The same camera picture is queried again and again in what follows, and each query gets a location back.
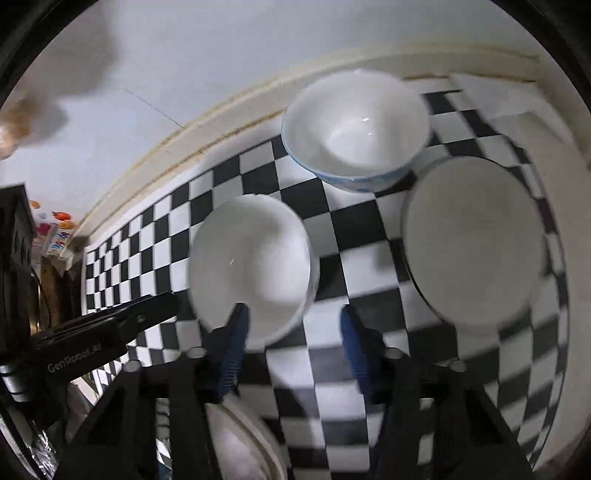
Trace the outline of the plain white bowl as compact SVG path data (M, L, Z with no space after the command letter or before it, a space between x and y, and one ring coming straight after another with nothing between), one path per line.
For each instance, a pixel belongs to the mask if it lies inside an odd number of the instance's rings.
M236 197L214 209L191 243L188 296L197 319L223 326L235 304L249 307L246 348L290 334L314 303L320 262L304 222L269 195Z

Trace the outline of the white bowl blue flowers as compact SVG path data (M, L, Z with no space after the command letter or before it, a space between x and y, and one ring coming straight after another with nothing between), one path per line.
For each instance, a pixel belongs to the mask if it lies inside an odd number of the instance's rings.
M421 94L392 74L358 69L301 90L280 136L290 158L325 183L377 193L408 175L431 134Z

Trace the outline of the white plate blue leaves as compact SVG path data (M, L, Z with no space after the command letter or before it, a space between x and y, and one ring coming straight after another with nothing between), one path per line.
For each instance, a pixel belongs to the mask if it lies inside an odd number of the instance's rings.
M228 393L220 404L207 404L211 440L222 479L287 480L287 463L269 427Z

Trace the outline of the white round plate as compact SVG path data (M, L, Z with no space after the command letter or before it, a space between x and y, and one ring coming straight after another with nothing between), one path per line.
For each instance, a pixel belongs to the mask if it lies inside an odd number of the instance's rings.
M494 161L460 156L427 167L404 202L401 232L414 286L455 326L504 326L541 284L541 216L523 183Z

